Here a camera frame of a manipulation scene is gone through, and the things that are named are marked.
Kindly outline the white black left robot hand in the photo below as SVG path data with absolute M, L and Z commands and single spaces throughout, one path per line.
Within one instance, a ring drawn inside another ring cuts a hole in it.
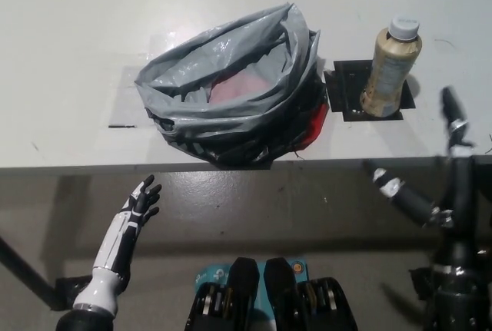
M 94 268 L 102 268 L 117 275 L 118 291 L 126 290 L 131 277 L 131 262 L 143 226 L 159 212 L 161 185 L 151 185 L 155 176 L 149 175 L 128 196 L 123 207 L 115 214 L 99 247 Z

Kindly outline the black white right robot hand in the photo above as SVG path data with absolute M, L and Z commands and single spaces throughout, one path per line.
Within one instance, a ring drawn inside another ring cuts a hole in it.
M 439 227 L 442 244 L 434 255 L 432 270 L 453 276 L 479 271 L 477 228 L 477 174 L 474 145 L 464 140 L 468 121 L 451 86 L 441 91 L 441 110 L 447 122 L 447 186 L 435 203 L 408 183 L 373 161 L 363 162 L 373 184 L 394 207 L 422 227 Z

